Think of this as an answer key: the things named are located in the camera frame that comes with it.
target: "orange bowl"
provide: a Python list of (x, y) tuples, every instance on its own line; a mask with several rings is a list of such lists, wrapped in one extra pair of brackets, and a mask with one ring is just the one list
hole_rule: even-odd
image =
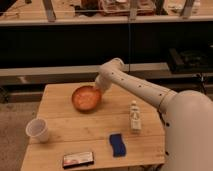
[(72, 94), (73, 106), (80, 111), (95, 109), (101, 101), (101, 91), (93, 86), (86, 85), (77, 88)]

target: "blue sponge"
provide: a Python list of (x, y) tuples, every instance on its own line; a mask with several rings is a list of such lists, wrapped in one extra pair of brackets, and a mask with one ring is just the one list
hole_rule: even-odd
[(109, 136), (110, 144), (113, 148), (113, 156), (121, 157), (126, 155), (126, 147), (121, 134), (112, 134)]

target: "white bottle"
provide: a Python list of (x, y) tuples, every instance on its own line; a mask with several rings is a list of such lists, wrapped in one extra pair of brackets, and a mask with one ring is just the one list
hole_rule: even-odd
[(133, 133), (141, 131), (140, 109), (134, 100), (130, 106), (130, 128)]

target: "white cup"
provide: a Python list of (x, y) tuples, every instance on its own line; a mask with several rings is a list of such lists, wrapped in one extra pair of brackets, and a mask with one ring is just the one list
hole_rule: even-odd
[(49, 131), (47, 124), (43, 119), (35, 118), (26, 126), (26, 134), (31, 138), (36, 138), (39, 142), (47, 142), (49, 139)]

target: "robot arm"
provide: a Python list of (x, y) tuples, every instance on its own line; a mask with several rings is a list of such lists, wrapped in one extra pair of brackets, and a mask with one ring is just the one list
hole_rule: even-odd
[(119, 58), (100, 66), (96, 87), (104, 93), (111, 82), (132, 92), (164, 113), (165, 164), (162, 171), (213, 169), (213, 103), (204, 94), (180, 93), (125, 74)]
[(101, 89), (102, 92), (105, 92), (110, 87), (111, 82), (115, 83), (145, 100), (160, 112), (165, 113), (169, 101), (177, 93), (146, 80), (130, 76), (121, 71), (123, 66), (124, 63), (119, 58), (114, 58), (101, 65), (99, 76), (95, 80), (96, 87)]

